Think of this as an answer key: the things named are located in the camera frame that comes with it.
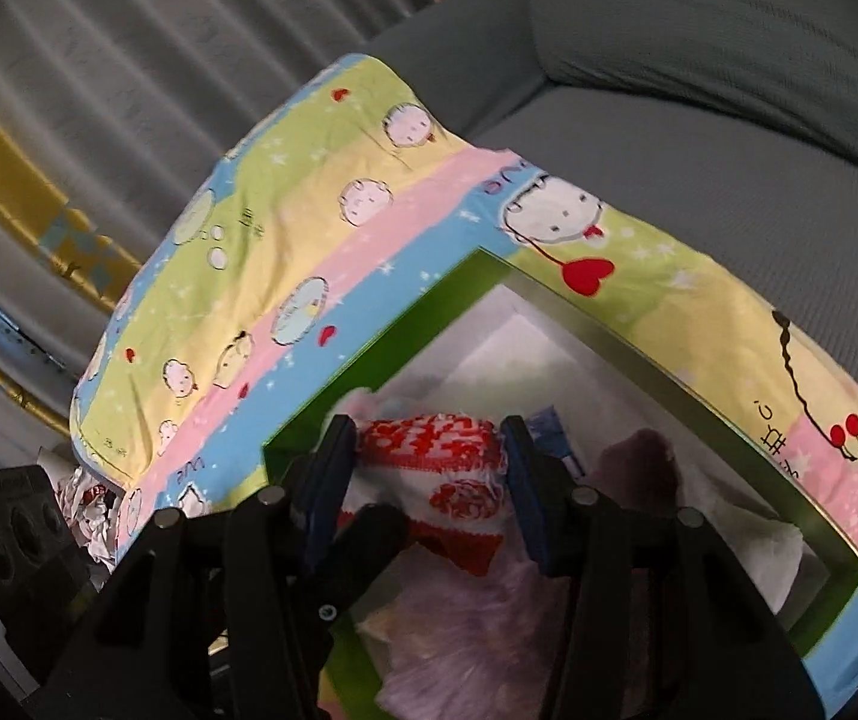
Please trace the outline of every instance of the box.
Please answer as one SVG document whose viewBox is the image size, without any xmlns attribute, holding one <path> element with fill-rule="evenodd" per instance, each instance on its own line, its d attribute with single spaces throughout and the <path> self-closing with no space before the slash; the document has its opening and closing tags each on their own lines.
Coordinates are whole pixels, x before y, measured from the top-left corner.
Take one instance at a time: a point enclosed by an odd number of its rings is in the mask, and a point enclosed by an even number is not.
<svg viewBox="0 0 858 720">
<path fill-rule="evenodd" d="M 681 464 L 700 464 L 747 508 L 802 531 L 806 554 L 779 613 L 801 655 L 858 589 L 856 546 L 751 440 L 596 319 L 487 252 L 476 251 L 442 277 L 266 443 L 271 480 L 282 476 L 293 455 L 315 446 L 326 416 L 360 386 L 418 399 L 430 410 L 496 420 L 553 405 L 567 432 L 589 422 L 596 408 L 598 435 L 570 435 L 577 454 L 589 461 L 638 427 L 660 430 Z M 343 624 L 327 672 L 350 717 L 374 716 L 372 704 L 365 710 L 356 700 L 360 679 L 378 690 L 371 658 L 362 669 L 365 678 L 360 674 L 367 653 L 351 624 Z M 349 693 L 356 697 L 349 699 L 352 706 L 346 705 Z"/>
</svg>

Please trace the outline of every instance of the screw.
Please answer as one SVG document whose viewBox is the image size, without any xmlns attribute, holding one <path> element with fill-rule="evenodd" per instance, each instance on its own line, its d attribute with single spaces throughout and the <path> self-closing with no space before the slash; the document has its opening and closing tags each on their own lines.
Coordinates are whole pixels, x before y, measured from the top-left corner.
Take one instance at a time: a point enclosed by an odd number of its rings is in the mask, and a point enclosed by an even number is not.
<svg viewBox="0 0 858 720">
<path fill-rule="evenodd" d="M 270 488 L 262 488 L 256 493 L 256 498 L 259 503 L 263 506 L 275 506 L 278 503 L 282 502 L 282 499 L 286 497 L 286 490 L 280 488 L 278 485 L 274 485 Z"/>
<path fill-rule="evenodd" d="M 172 528 L 176 522 L 179 522 L 180 517 L 182 512 L 179 509 L 159 509 L 152 515 L 152 522 L 157 528 Z"/>
<path fill-rule="evenodd" d="M 572 502 L 577 506 L 595 506 L 599 503 L 599 493 L 593 488 L 575 488 L 572 490 Z"/>
<path fill-rule="evenodd" d="M 679 509 L 676 517 L 679 518 L 679 522 L 682 522 L 686 528 L 701 528 L 703 523 L 706 522 L 706 518 L 703 517 L 702 512 L 688 506 L 684 509 Z"/>
</svg>

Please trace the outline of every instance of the black device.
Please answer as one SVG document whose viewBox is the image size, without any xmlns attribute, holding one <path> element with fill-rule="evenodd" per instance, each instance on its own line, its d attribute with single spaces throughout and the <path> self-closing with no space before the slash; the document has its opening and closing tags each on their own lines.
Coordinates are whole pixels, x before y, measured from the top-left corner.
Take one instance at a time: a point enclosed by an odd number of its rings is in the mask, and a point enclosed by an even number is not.
<svg viewBox="0 0 858 720">
<path fill-rule="evenodd" d="M 824 718 L 785 632 L 699 512 L 623 511 L 539 455 L 521 418 L 501 432 L 527 551 L 543 574 L 571 577 L 541 720 Z M 363 509 L 336 536 L 355 446 L 355 425 L 337 416 L 282 487 L 193 520 L 155 512 L 31 714 L 327 717 L 316 702 L 330 627 L 408 543 L 406 518 L 385 505 Z M 228 709 L 213 702 L 207 656 L 226 628 Z M 107 678 L 110 690 L 86 689 Z"/>
</svg>

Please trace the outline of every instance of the red heart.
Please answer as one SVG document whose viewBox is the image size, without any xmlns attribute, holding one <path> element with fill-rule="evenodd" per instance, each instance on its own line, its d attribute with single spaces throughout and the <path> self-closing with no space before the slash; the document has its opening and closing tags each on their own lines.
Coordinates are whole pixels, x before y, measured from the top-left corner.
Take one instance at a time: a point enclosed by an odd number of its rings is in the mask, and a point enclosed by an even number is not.
<svg viewBox="0 0 858 720">
<path fill-rule="evenodd" d="M 319 331 L 319 346 L 325 346 L 334 335 L 336 335 L 336 328 L 331 324 L 327 324 L 326 327 L 323 327 Z"/>
<path fill-rule="evenodd" d="M 599 291 L 602 280 L 614 272 L 615 265 L 608 260 L 573 260 L 562 265 L 562 281 L 576 295 L 591 298 Z"/>
</svg>

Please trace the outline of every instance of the colorful blanket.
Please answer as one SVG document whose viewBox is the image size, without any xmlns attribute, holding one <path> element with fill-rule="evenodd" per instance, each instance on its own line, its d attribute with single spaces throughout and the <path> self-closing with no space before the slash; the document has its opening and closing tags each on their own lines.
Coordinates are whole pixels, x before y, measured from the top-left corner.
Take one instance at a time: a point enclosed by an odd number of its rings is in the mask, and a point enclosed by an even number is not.
<svg viewBox="0 0 858 720">
<path fill-rule="evenodd" d="M 858 385 L 728 271 L 439 126 L 349 55 L 219 162 L 119 303 L 77 386 L 77 451 L 156 508 L 234 506 L 262 447 L 442 276 L 485 250 L 709 403 L 858 547 Z"/>
</svg>

